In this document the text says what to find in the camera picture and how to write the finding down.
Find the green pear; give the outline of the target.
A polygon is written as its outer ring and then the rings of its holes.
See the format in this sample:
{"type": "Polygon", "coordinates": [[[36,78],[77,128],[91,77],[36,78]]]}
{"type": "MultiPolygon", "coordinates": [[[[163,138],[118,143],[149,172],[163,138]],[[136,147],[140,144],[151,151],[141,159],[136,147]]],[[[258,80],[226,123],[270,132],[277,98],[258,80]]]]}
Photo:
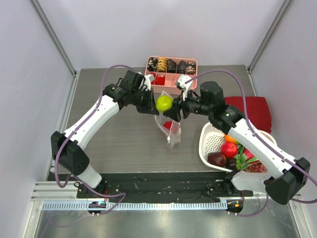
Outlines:
{"type": "Polygon", "coordinates": [[[165,112],[172,107],[173,98],[169,95],[161,95],[156,100],[156,109],[159,112],[165,112]]]}

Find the clear polka dot zip bag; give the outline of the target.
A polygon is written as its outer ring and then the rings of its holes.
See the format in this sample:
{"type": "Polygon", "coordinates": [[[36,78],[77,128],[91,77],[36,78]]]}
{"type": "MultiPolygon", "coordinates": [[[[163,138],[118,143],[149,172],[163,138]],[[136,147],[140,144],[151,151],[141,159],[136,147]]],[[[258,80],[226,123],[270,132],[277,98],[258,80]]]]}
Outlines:
{"type": "Polygon", "coordinates": [[[172,149],[176,144],[181,142],[181,124],[163,115],[163,112],[159,112],[159,115],[154,116],[158,128],[166,137],[166,144],[169,149],[172,149]],[[167,121],[173,121],[171,130],[168,131],[163,127],[163,124],[167,121]]]}

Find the dark purple plum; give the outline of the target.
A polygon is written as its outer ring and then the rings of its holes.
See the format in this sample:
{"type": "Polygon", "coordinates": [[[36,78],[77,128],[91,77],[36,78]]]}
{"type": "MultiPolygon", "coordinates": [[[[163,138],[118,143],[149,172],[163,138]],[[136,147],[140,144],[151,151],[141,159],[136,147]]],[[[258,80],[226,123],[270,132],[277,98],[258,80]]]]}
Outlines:
{"type": "Polygon", "coordinates": [[[207,159],[214,166],[224,168],[226,165],[226,157],[220,152],[209,153],[207,159]]]}

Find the red apple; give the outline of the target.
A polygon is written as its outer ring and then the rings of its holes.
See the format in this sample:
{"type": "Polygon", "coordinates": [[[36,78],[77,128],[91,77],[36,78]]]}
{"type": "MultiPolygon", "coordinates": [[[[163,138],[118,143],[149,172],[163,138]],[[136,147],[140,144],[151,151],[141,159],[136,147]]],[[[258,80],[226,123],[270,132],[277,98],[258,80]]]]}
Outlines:
{"type": "Polygon", "coordinates": [[[232,142],[225,142],[220,147],[220,152],[226,157],[226,158],[232,158],[238,154],[238,147],[236,144],[232,142]]]}

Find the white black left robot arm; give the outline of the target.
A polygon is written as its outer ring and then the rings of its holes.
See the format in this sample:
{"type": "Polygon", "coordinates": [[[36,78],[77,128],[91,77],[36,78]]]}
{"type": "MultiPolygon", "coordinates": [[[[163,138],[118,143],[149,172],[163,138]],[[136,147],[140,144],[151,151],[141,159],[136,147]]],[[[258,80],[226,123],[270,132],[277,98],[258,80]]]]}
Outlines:
{"type": "Polygon", "coordinates": [[[106,186],[102,177],[90,165],[84,150],[95,133],[123,107],[134,105],[138,112],[157,115],[151,82],[154,76],[143,76],[128,70],[116,84],[102,86],[95,104],[65,132],[51,136],[55,167],[62,166],[73,176],[88,185],[88,192],[95,198],[102,197],[106,186]]]}

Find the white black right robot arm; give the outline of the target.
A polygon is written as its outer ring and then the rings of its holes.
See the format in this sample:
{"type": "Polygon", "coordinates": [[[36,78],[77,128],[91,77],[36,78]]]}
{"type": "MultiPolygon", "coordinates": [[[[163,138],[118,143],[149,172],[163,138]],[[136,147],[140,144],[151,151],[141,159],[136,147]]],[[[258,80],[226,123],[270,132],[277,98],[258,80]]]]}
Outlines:
{"type": "Polygon", "coordinates": [[[213,81],[204,82],[200,95],[191,88],[191,81],[178,79],[180,96],[173,100],[164,115],[179,122],[190,113],[208,116],[210,123],[245,146],[268,170],[266,175],[247,173],[243,169],[231,172],[224,191],[234,196],[241,190],[263,192],[275,202],[285,205],[306,184],[310,163],[305,158],[295,159],[268,140],[234,106],[227,105],[223,89],[213,81]]]}

